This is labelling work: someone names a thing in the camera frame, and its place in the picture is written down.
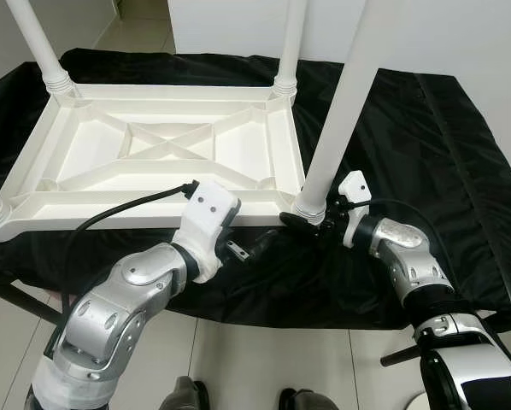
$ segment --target black cable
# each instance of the black cable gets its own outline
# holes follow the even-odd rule
[[[102,213],[93,216],[89,220],[83,222],[81,225],[75,229],[75,231],[72,231],[69,234],[68,240],[66,241],[66,246],[64,249],[64,262],[62,267],[62,280],[61,280],[61,293],[62,293],[62,315],[63,315],[63,323],[65,324],[69,313],[70,313],[70,304],[69,304],[69,284],[68,284],[68,267],[69,267],[69,261],[70,261],[70,250],[79,236],[79,234],[82,231],[87,230],[89,227],[93,226],[97,222],[101,220],[105,220],[106,218],[118,214],[120,212],[126,211],[127,209],[137,207],[139,205],[143,205],[147,202],[153,202],[158,199],[166,198],[167,196],[172,196],[175,194],[179,194],[180,192],[184,192],[187,197],[191,197],[192,193],[195,191],[195,189],[198,186],[197,181],[193,181],[191,184],[183,184],[181,186],[178,186],[176,188],[172,188],[171,190],[165,190],[163,192],[159,192],[157,194],[148,195],[141,197],[139,199],[135,199],[133,201],[123,203],[119,205],[118,207],[114,207],[111,209],[108,209],[107,211],[103,211]],[[82,297],[82,295],[79,295],[76,299],[76,301],[79,300],[79,298]]]
[[[414,207],[413,205],[408,204],[407,202],[400,201],[397,199],[389,199],[389,198],[377,198],[377,199],[372,199],[369,201],[357,202],[357,203],[349,202],[347,204],[347,208],[353,209],[353,208],[365,207],[366,205],[380,205],[380,204],[386,204],[386,203],[394,203],[396,205],[401,205],[407,209],[410,209],[411,211],[416,213],[423,220],[423,222],[425,222],[428,229],[430,229],[430,231],[432,232],[432,235],[438,241],[438,245],[442,251],[443,258],[445,259],[445,264],[447,266],[447,270],[449,271],[449,274],[446,273],[446,276],[449,279],[449,281],[453,283],[454,288],[458,291],[459,286],[458,286],[458,283],[457,283],[457,280],[455,277],[455,270],[453,269],[453,263],[451,262],[451,258],[449,258],[449,253],[448,253],[447,249],[445,248],[445,244],[443,243],[442,237],[438,233],[436,226],[434,226],[434,224],[418,208]]]

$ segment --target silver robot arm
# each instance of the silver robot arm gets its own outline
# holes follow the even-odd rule
[[[355,171],[339,192],[349,202],[371,199]],[[474,313],[429,250],[426,234],[410,225],[349,211],[344,246],[365,249],[389,268],[392,285],[414,327],[420,369],[434,409],[511,409],[511,357]]]
[[[109,403],[145,324],[188,281],[204,283],[221,267],[214,250],[240,201],[200,184],[171,243],[128,255],[73,309],[52,358],[38,364],[32,388],[43,410],[92,410]]]

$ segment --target black tablecloth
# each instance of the black tablecloth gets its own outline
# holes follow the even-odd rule
[[[267,86],[278,61],[72,50],[62,64],[78,83]],[[299,63],[293,113],[305,170],[341,68]],[[0,187],[47,99],[33,63],[0,80]],[[511,170],[455,78],[379,70],[334,184],[350,169],[365,173],[373,197],[420,208],[443,236],[457,289],[474,308],[498,312],[490,319],[497,331],[511,329]],[[394,206],[372,212],[422,227],[414,215]],[[232,235],[249,248],[269,229],[235,229]],[[73,250],[71,288],[81,289],[123,255],[171,234],[163,229],[86,232]],[[0,243],[0,282],[20,278],[57,290],[66,235],[26,232]],[[318,250],[283,228],[257,263],[243,266],[228,258],[214,279],[190,284],[168,308],[273,327],[391,329],[407,324],[379,261],[340,246]]]

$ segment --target floor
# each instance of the floor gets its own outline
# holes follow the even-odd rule
[[[166,0],[123,0],[122,20],[100,50],[174,53]],[[59,309],[38,289],[17,286]],[[53,326],[0,300],[0,409],[20,410]],[[112,410],[157,409],[176,377],[205,381],[215,410],[271,410],[285,387],[310,388],[342,410],[403,410],[423,391],[419,363],[379,358],[412,344],[412,332],[272,330],[163,312],[146,327]],[[511,349],[511,332],[502,336]]]

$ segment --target white wall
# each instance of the white wall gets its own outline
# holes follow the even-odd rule
[[[280,53],[287,0],[168,1],[179,53]],[[302,58],[343,62],[364,3],[310,0]],[[455,75],[511,165],[511,0],[409,0],[399,38],[383,67]]]
[[[32,0],[58,56],[75,47],[91,48],[115,11],[111,0]],[[33,61],[5,0],[0,0],[0,78],[25,61]]]

